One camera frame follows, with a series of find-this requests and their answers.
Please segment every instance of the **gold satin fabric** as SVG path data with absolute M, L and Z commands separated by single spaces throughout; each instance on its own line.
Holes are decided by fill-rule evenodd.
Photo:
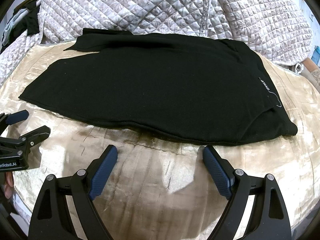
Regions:
M 85 54 L 63 51 L 72 44 L 74 41 L 34 46 L 0 89 L 1 112 L 27 109 L 30 113 L 26 121 L 9 128 L 10 137 L 17 138 L 42 125 L 51 128 L 50 137 L 40 147 L 32 148 L 30 169 L 14 172 L 15 189 L 21 199 L 32 210 L 47 175 L 73 175 L 113 144 L 118 149 L 118 161 L 102 195 L 94 200 L 113 238 L 207 239 L 227 201 L 219 195 L 203 164 L 203 147 L 163 141 L 129 129 L 94 127 L 18 99 L 52 62 Z M 320 94 L 304 77 L 261 58 L 298 134 L 215 148 L 234 168 L 248 175 L 275 176 L 294 228 L 320 197 Z M 68 201 L 78 236 L 86 239 L 70 197 Z M 249 216 L 250 210 L 246 209 L 235 239 L 244 233 Z

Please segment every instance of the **clamp jaw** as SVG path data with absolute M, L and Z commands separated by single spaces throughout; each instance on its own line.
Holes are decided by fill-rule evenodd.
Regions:
M 218 191 L 228 204 L 207 240 L 233 240 L 249 195 L 256 195 L 242 240 L 291 240 L 288 213 L 273 175 L 248 176 L 222 159 L 212 146 L 203 150 L 203 160 Z M 79 240 L 73 227 L 66 195 L 71 195 L 88 240 L 113 240 L 101 221 L 92 200 L 102 193 L 117 161 L 117 149 L 109 145 L 87 170 L 57 179 L 46 177 L 33 209 L 29 240 Z
M 73 176 L 59 179 L 53 174 L 48 175 L 33 209 L 28 239 L 80 239 L 76 235 L 67 205 L 66 195 L 71 195 L 88 240 L 113 240 L 92 200 L 102 193 L 117 159 L 116 147 L 109 145 L 86 170 L 81 169 Z
M 255 195 L 250 219 L 241 240 L 289 240 L 291 227 L 285 203 L 273 175 L 264 178 L 248 176 L 222 159 L 212 146 L 203 150 L 203 161 L 225 207 L 216 227 L 207 240 L 233 240 L 241 222 L 249 195 Z
M 12 124 L 26 120 L 29 117 L 27 110 L 14 114 L 0 114 L 0 135 Z M 50 128 L 39 127 L 18 139 L 0 137 L 0 172 L 20 171 L 29 168 L 28 155 L 30 148 L 47 139 Z

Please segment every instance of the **metal bolt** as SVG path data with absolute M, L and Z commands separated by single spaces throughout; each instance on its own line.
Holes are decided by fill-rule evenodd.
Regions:
M 77 171 L 77 174 L 78 174 L 79 176 L 83 176 L 83 175 L 85 174 L 85 170 L 84 170 L 84 169 L 81 169 L 81 170 Z
M 239 176 L 242 176 L 244 174 L 244 172 L 241 169 L 236 169 L 236 174 Z
M 50 175 L 47 176 L 47 180 L 52 180 L 53 177 L 54 177 L 53 174 L 50 174 Z
M 275 179 L 275 177 L 272 174 L 268 174 L 267 178 L 270 179 L 270 180 L 274 180 Z

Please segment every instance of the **blue object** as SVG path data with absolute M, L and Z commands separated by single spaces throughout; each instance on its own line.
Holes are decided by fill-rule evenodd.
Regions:
M 224 172 L 218 160 L 213 156 L 208 147 L 205 147 L 203 150 L 203 161 L 220 195 L 229 200 L 232 196 L 230 178 Z
M 320 60 L 320 48 L 319 46 L 316 47 L 315 51 L 313 52 L 313 55 L 311 57 L 311 60 L 318 65 Z
M 27 110 L 22 110 L 14 114 L 9 114 L 5 122 L 8 125 L 13 125 L 17 122 L 26 120 L 28 117 L 29 117 L 29 112 Z
M 91 179 L 91 189 L 89 192 L 89 198 L 91 200 L 101 195 L 117 159 L 118 151 L 117 148 L 113 146 Z

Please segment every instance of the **human hand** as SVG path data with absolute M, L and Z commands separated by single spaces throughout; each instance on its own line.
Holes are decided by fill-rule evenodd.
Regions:
M 12 172 L 5 173 L 4 195 L 7 199 L 11 198 L 13 193 L 13 175 Z

